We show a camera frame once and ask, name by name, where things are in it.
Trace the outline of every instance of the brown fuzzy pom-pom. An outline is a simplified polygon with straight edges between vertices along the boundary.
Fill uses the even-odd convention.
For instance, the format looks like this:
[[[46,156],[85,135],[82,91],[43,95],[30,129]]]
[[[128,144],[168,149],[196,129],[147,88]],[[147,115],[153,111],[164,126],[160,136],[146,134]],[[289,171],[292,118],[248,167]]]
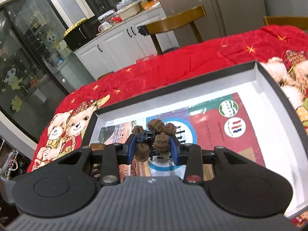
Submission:
[[[155,136],[153,147],[161,156],[167,156],[170,153],[170,139],[165,133]]]
[[[145,162],[150,156],[150,146],[146,143],[137,143],[135,158],[139,162]]]
[[[169,136],[175,135],[176,131],[177,131],[177,127],[174,124],[172,123],[166,124],[165,131],[164,131],[166,134],[168,134]]]
[[[143,129],[143,127],[142,126],[135,126],[134,128],[133,128],[133,130],[131,131],[131,133],[133,134],[133,135],[137,135],[138,133],[143,133],[144,132],[144,129]]]
[[[165,124],[160,119],[152,119],[147,124],[148,129],[154,133],[154,130],[156,129],[156,133],[159,134],[161,132],[164,132],[165,130]]]

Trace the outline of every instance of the yellow flower sticker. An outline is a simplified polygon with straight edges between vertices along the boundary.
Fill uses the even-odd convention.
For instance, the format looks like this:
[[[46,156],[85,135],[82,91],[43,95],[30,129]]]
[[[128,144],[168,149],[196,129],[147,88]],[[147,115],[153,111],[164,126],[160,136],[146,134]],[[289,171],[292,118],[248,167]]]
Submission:
[[[23,102],[21,101],[21,99],[18,96],[15,96],[14,99],[12,99],[12,109],[18,112],[22,103]]]

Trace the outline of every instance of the chair leg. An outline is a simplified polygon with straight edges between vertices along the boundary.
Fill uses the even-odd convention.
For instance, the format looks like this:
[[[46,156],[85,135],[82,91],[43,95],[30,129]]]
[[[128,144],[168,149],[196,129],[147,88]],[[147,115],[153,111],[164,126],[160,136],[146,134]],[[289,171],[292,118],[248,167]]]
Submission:
[[[195,22],[192,21],[189,24],[190,24],[190,26],[191,26],[191,28],[193,30],[193,34],[195,35],[195,38],[197,39],[198,43],[202,43],[203,40],[202,40],[202,37],[201,37],[201,35],[199,33],[199,30],[197,29],[197,26],[196,26]]]
[[[156,35],[150,35],[151,36],[151,38],[152,38],[152,41],[153,41],[153,43],[154,43],[154,46],[155,46],[155,48],[156,48],[156,51],[157,51],[157,54],[158,55],[162,55],[163,54],[163,51],[161,50],[161,46],[159,45],[159,42],[158,42],[158,40],[157,40],[157,37],[156,37]]]

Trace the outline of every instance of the kitchen cabinet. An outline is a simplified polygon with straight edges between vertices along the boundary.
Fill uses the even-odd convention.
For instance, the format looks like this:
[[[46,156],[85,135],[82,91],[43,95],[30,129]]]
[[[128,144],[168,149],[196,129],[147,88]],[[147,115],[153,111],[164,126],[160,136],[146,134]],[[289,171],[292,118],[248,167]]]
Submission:
[[[130,31],[129,24],[125,23],[98,38],[104,51],[118,66],[125,68],[144,58],[145,55]]]
[[[144,52],[145,56],[153,55],[157,53],[156,48],[153,44],[151,36],[143,36],[138,33],[138,26],[146,25],[148,23],[158,21],[160,19],[166,18],[166,14],[162,8],[158,8],[153,11],[149,11],[148,13],[142,14],[139,17],[135,18],[131,22],[129,22],[129,29],[131,32],[136,32],[136,40]],[[156,34],[158,42],[161,46],[162,51],[164,52],[167,49],[179,47],[177,43],[177,39],[173,31]]]
[[[109,56],[106,55],[98,40],[94,40],[79,49],[76,55],[94,79],[118,70],[118,68],[115,68]]]

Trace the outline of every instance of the microwave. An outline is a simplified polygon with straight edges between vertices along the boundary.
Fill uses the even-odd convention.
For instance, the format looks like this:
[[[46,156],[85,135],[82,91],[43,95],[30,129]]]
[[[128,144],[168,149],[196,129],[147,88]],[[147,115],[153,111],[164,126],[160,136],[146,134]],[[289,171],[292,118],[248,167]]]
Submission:
[[[68,33],[64,37],[64,41],[74,51],[95,38],[100,25],[101,22],[96,16],[93,16]]]

